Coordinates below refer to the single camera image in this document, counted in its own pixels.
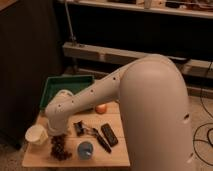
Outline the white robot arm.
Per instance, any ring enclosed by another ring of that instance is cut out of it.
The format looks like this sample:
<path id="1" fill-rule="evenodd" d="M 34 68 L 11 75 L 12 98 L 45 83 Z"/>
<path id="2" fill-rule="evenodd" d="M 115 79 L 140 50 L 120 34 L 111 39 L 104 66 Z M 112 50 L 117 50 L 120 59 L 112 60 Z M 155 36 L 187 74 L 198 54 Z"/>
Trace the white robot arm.
<path id="1" fill-rule="evenodd" d="M 167 57 L 147 55 L 45 109 L 49 133 L 67 131 L 80 111 L 117 100 L 131 171 L 196 171 L 185 81 Z"/>

